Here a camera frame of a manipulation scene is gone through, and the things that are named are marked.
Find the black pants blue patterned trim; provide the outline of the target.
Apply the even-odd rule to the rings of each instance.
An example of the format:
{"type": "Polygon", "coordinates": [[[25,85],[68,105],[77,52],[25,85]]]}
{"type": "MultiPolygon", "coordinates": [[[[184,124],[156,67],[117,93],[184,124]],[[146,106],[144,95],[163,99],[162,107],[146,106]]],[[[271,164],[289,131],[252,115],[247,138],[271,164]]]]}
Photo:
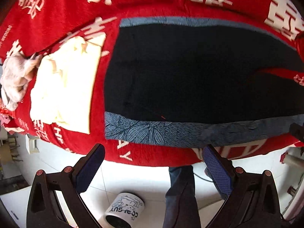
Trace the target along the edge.
{"type": "Polygon", "coordinates": [[[244,23],[123,19],[104,95],[107,139],[247,143],[303,124],[303,61],[282,39],[244,23]]]}

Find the white printed mug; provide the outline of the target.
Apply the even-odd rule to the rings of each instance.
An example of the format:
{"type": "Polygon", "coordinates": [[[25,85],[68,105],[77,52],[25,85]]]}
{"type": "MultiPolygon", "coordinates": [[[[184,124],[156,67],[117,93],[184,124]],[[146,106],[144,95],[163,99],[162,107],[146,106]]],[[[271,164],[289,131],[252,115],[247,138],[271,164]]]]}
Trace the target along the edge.
{"type": "Polygon", "coordinates": [[[104,213],[104,218],[113,227],[135,227],[144,208],[140,197],[121,192],[104,213]]]}

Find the person's jeans legs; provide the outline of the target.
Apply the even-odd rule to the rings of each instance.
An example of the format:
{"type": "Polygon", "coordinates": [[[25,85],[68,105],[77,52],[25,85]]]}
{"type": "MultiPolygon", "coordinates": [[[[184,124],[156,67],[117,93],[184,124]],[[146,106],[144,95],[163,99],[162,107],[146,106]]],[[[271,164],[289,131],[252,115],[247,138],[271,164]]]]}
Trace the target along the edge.
{"type": "Polygon", "coordinates": [[[171,186],[165,195],[164,228],[201,227],[195,197],[193,166],[170,167],[171,186]]]}

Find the cream folded cloth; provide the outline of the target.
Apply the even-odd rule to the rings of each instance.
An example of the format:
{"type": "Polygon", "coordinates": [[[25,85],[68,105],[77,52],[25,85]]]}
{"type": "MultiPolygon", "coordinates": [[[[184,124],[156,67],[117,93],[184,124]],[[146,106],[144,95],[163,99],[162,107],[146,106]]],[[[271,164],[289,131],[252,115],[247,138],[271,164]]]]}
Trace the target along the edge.
{"type": "Polygon", "coordinates": [[[90,134],[90,110],[96,72],[106,35],[70,38],[43,57],[30,92],[31,120],[90,134]]]}

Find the red wedding sofa cover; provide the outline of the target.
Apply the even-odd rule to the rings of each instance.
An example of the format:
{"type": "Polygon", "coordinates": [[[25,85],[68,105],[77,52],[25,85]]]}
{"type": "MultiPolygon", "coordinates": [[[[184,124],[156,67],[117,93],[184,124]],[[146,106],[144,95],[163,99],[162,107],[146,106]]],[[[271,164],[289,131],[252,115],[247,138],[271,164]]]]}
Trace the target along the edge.
{"type": "MultiPolygon", "coordinates": [[[[45,57],[76,36],[90,40],[105,33],[106,38],[93,87],[90,134],[31,120],[30,92],[38,70],[17,109],[1,108],[3,127],[10,133],[37,136],[71,153],[85,155],[100,143],[105,147],[106,160],[122,164],[182,166],[201,162],[203,146],[148,145],[105,137],[106,71],[121,21],[135,17],[186,17],[244,23],[282,39],[295,48],[303,61],[303,5],[296,0],[16,0],[1,23],[2,65],[16,52],[26,58],[33,54],[45,57]]],[[[268,139],[213,146],[223,157],[238,159],[288,146],[301,147],[303,142],[288,132],[268,139]]]]}

